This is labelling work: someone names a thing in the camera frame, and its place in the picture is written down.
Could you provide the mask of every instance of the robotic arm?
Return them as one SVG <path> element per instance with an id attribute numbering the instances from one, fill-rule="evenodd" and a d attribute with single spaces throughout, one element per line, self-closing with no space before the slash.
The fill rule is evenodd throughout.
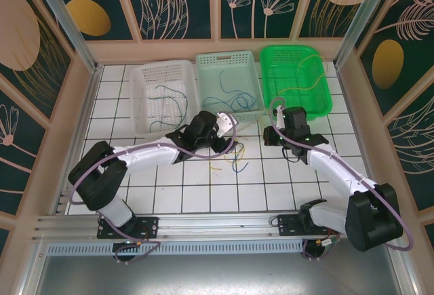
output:
<path id="1" fill-rule="evenodd" d="M 277 129 L 284 136 L 298 143 L 334 153 L 332 147 L 328 145 L 328 140 L 321 134 L 311 134 L 306 121 L 306 111 L 303 108 L 283 109 L 282 106 L 278 106 L 274 114 L 277 116 Z M 319 151 L 294 146 L 282 140 L 272 126 L 264 129 L 264 143 L 266 146 L 283 146 L 290 149 L 304 164 L 326 176 L 333 187 L 348 201 L 347 208 L 331 205 L 323 199 L 302 205 L 298 218 L 306 230 L 315 225 L 347 234 L 354 247 L 362 252 L 402 236 L 402 226 L 392 213 L 335 159 Z M 334 157 L 342 160 L 336 153 Z M 389 184 L 378 185 L 364 178 L 360 173 L 357 175 L 399 213 L 393 187 Z"/>
<path id="2" fill-rule="evenodd" d="M 77 187 L 77 192 L 89 210 L 98 211 L 122 233 L 130 235 L 138 228 L 140 221 L 127 204 L 116 195 L 124 177 L 155 165 L 176 164 L 192 157 L 172 147 L 159 144 L 172 144 L 192 153 L 211 147 L 214 152 L 221 153 L 230 145 L 230 140 L 223 138 L 223 135 L 231 129 L 232 123 L 228 115 L 218 113 L 215 116 L 210 112 L 201 111 L 193 118 L 190 125 L 184 125 L 166 134 L 158 141 L 149 143 L 155 146 L 144 147 L 139 151 L 128 152 L 128 149 L 137 146 L 110 147 L 105 141 L 98 142 L 74 167 L 68 179 L 71 184 L 75 184 L 101 159 L 124 153 L 102 164 L 104 170 L 94 170 Z"/>

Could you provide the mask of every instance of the white tile floor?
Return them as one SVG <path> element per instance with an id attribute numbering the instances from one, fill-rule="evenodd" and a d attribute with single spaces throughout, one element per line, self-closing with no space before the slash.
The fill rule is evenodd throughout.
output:
<path id="1" fill-rule="evenodd" d="M 333 64 L 328 66 L 327 80 L 334 106 L 327 117 L 309 122 L 311 131 L 323 134 L 346 161 L 365 174 L 338 78 Z M 130 128 L 129 71 L 134 67 L 105 66 L 83 154 L 101 140 L 112 146 L 143 142 L 135 138 Z M 210 162 L 190 159 L 128 176 L 118 194 L 137 214 L 293 210 L 320 197 L 344 205 L 342 197 L 321 174 L 301 161 L 286 161 L 280 147 L 263 145 L 261 135 L 265 124 L 266 119 L 248 126 L 240 124 L 240 129 L 247 127 L 239 134 L 245 154 L 234 165 L 238 172 L 223 157 Z M 68 206 L 66 213 L 93 214 L 84 205 Z"/>

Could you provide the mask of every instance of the light green plastic basket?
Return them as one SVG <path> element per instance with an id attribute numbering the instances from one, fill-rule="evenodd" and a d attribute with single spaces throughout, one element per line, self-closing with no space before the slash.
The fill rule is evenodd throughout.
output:
<path id="1" fill-rule="evenodd" d="M 196 64 L 202 110 L 227 111 L 237 121 L 255 121 L 262 117 L 265 106 L 251 51 L 199 54 Z M 244 99 L 234 101 L 241 92 L 245 93 Z M 252 105 L 250 109 L 243 109 L 246 101 L 249 107 Z"/>
<path id="2" fill-rule="evenodd" d="M 303 107 L 308 120 L 332 110 L 332 97 L 317 50 L 304 45 L 267 46 L 260 53 L 260 66 L 267 107 L 274 97 L 281 96 L 286 107 Z"/>

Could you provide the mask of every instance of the black mounting bracket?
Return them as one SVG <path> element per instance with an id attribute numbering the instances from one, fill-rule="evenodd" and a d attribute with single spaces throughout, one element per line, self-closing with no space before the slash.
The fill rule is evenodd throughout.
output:
<path id="1" fill-rule="evenodd" d="M 155 239 L 158 233 L 158 217 L 137 217 L 134 228 L 126 233 L 135 239 Z M 98 219 L 97 239 L 124 239 L 116 233 L 108 222 L 100 218 Z"/>
<path id="2" fill-rule="evenodd" d="M 328 229 L 326 227 L 310 226 L 305 229 L 300 221 L 298 214 L 278 215 L 277 226 L 280 236 L 327 236 Z"/>

